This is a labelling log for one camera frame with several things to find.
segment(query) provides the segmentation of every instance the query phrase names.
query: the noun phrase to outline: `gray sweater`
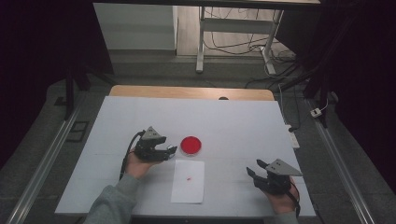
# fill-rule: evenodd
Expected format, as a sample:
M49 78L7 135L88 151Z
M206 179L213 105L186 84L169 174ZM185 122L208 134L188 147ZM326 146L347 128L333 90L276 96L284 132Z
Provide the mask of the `gray sweater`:
M125 174L116 187L105 187L93 202L84 223L130 223L131 211L136 205L136 192L139 183L139 180ZM276 215L275 220L277 224L298 223L294 212Z

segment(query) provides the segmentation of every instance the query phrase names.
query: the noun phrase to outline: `wall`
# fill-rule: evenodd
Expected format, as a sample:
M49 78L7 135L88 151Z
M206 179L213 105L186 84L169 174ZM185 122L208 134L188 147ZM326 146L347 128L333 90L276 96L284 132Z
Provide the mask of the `wall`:
M108 49L176 49L177 7L95 3Z

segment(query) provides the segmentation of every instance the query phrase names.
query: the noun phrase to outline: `white tabletop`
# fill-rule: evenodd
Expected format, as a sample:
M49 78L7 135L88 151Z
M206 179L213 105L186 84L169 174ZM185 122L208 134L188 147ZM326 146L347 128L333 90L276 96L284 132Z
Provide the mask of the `white tabletop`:
M172 160L150 169L138 190L132 211L136 216L272 216L271 205L254 187L246 167L265 175L256 160L280 158L300 170L277 102L107 96L55 213L87 214L102 189L117 184L132 137L149 126L167 137L158 149L179 146L190 135L203 145L195 157L178 149ZM171 203L175 159L205 162L202 203ZM294 180L301 216L314 216L304 178Z

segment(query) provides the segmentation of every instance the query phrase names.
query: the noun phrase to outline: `white paper sheet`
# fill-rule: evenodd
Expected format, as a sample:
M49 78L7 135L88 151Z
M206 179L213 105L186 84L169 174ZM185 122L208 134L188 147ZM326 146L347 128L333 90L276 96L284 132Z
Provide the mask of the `white paper sheet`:
M204 200L205 163L176 160L171 203L201 203Z

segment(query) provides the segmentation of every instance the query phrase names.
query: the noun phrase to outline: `human hand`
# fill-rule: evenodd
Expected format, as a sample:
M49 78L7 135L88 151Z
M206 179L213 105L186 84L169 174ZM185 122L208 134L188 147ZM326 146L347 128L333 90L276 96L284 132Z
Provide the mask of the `human hand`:
M291 188L290 188L290 193L298 201L299 196L300 196L299 192L298 192L297 188L295 188L294 180L291 177L290 177L290 181L292 183ZM288 195L286 195L286 194L272 195L265 191L263 191L263 192L268 197L268 199L274 209L274 212L276 214L293 212L295 210L295 204Z
M133 176L136 179L143 177L153 165L161 163L161 161L141 161L133 152L134 148L128 155L128 161L125 167L125 173Z

